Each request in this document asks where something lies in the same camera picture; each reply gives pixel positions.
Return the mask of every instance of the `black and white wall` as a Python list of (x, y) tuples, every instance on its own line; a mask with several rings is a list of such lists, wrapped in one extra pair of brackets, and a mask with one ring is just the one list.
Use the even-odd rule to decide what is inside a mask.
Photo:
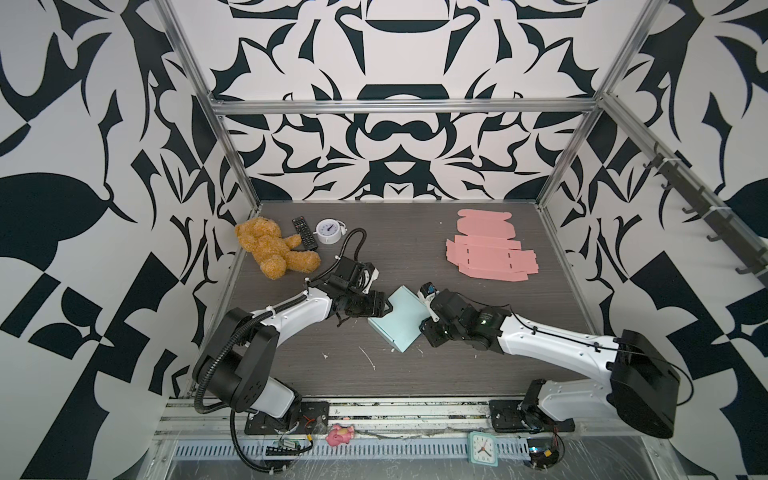
[[(174, 6), (216, 98), (381, 100), (591, 97), (643, 2)], [(574, 117), (275, 115), (231, 118), (230, 130), (262, 199), (532, 199), (578, 124)]]
[[(767, 15), (759, 0), (672, 0), (618, 89), (762, 237)], [(603, 114), (548, 205), (558, 239), (605, 332), (643, 333), (693, 377), (672, 438), (687, 472), (768, 475), (768, 290), (647, 162)]]
[(3, 478), (113, 478), (185, 388), (235, 184), (151, 2), (0, 3)]

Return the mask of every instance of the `remote control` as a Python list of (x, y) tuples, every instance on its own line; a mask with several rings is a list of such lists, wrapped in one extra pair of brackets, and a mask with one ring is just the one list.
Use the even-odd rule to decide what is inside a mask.
[(296, 227), (296, 232), (301, 235), (301, 243), (303, 243), (306, 250), (317, 250), (317, 242), (312, 235), (310, 226), (306, 224), (304, 217), (297, 217), (293, 219), (293, 226)]

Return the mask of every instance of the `dark wooden tabletop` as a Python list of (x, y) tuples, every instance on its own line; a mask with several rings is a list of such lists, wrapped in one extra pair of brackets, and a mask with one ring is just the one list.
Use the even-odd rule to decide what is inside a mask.
[[(458, 233), (457, 212), (462, 208), (511, 212), (515, 239), (522, 242), (523, 250), (536, 252), (539, 273), (514, 283), (459, 273), (445, 258), (445, 239), (452, 240)], [(299, 216), (313, 229), (324, 218), (341, 220), (349, 229), (365, 228), (368, 239), (359, 260), (379, 269), (373, 289), (387, 295), (401, 285), (416, 292), (423, 283), (433, 282), (439, 290), (448, 288), (479, 302), (510, 303), (516, 313), (537, 322), (587, 332), (533, 204), (265, 203), (261, 215), (275, 220), (284, 236), (295, 233), (291, 219)], [(353, 238), (347, 256), (352, 256), (356, 245)], [(321, 270), (331, 265), (340, 247), (341, 242), (320, 245)], [(269, 280), (247, 254), (230, 307), (258, 310), (277, 304), (299, 293), (305, 276), (288, 272), (279, 280)], [(404, 353), (393, 352), (367, 319), (350, 319), (339, 328), (336, 324), (333, 317), (288, 339), (277, 351), (271, 375), (304, 396), (517, 395), (533, 379), (580, 378), (540, 360), (479, 352), (460, 342), (433, 349), (423, 336)]]

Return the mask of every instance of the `mint green box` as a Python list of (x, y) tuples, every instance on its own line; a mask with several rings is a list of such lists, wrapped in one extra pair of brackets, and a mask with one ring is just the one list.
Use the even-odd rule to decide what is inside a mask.
[(389, 345), (403, 353), (411, 346), (413, 340), (422, 334), (419, 325), (429, 317), (429, 311), (405, 285), (389, 297), (389, 302), (392, 304), (392, 311), (379, 318), (368, 318), (368, 324), (379, 332)]

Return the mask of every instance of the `pink figurine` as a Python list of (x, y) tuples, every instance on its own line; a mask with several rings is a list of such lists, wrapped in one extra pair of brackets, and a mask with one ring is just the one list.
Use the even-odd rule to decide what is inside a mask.
[(354, 436), (355, 436), (355, 427), (353, 426), (342, 427), (341, 425), (336, 423), (334, 426), (331, 427), (330, 432), (328, 432), (328, 436), (326, 437), (326, 442), (328, 442), (328, 445), (335, 447), (340, 443), (349, 443), (349, 440), (351, 440)]

